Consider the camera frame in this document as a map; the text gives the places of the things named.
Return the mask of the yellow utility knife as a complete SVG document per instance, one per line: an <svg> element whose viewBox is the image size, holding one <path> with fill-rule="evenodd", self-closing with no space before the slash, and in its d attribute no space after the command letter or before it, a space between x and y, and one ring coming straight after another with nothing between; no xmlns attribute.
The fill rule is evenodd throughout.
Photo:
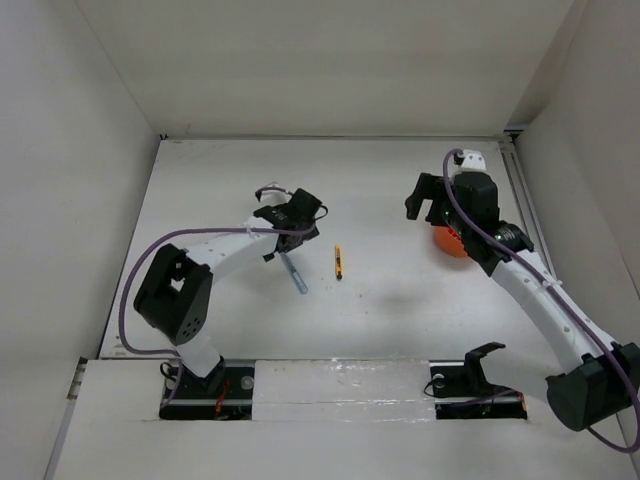
<svg viewBox="0 0 640 480"><path fill-rule="evenodd" d="M335 260L335 276L338 281L343 279L344 269L342 261L342 248L340 245L334 247L334 260Z"/></svg>

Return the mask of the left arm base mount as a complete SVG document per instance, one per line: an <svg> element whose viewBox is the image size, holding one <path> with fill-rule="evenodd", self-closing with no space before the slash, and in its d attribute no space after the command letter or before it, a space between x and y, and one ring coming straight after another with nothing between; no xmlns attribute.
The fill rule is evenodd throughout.
<svg viewBox="0 0 640 480"><path fill-rule="evenodd" d="M169 421L248 421L252 419L255 386L253 360L223 361L206 380L184 369L176 383L178 366L163 362L165 379L159 418Z"/></svg>

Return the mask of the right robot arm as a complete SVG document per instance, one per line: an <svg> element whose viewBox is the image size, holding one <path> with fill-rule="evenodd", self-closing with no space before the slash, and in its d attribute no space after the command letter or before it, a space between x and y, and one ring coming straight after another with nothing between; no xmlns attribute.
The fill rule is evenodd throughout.
<svg viewBox="0 0 640 480"><path fill-rule="evenodd" d="M452 179L419 175L405 201L406 216L451 228L467 255L514 299L551 347L557 366L518 360L499 362L494 352L462 369L462 381L483 394L496 384L545 400L560 422L582 431L620 411L638 406L639 348L622 345L577 307L545 268L530 238L501 219L498 189L481 172Z"/></svg>

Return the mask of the blue mechanical pencil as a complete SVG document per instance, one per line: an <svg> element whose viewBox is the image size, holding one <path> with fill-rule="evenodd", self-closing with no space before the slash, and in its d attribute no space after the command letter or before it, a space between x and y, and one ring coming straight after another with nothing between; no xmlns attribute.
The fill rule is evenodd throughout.
<svg viewBox="0 0 640 480"><path fill-rule="evenodd" d="M294 265L293 261L289 258L289 256L285 253L280 254L280 258L289 273L292 281L294 282L298 292L301 295L306 295L308 293L308 286L306 285L304 279L302 278L300 272Z"/></svg>

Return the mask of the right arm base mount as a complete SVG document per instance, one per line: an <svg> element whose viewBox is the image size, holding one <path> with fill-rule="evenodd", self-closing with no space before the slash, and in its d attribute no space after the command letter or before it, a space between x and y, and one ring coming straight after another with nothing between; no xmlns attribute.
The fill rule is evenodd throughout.
<svg viewBox="0 0 640 480"><path fill-rule="evenodd" d="M481 360L504 344L490 342L468 351L463 360L429 363L430 379L423 394L435 401L437 420L527 420L524 396L487 381Z"/></svg>

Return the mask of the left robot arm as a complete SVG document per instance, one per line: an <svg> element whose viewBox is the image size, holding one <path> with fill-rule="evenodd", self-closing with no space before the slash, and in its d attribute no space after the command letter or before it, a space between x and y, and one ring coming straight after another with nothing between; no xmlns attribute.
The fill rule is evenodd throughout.
<svg viewBox="0 0 640 480"><path fill-rule="evenodd" d="M133 308L171 343L164 352L179 361L174 384L187 373L188 384L201 396L216 394L224 381L224 358L203 332L214 284L251 262L268 262L317 237L317 221L328 213L321 200L301 188L289 192L270 185L255 196L260 200L265 193L287 200L260 206L237 227L172 232L142 255L153 259Z"/></svg>

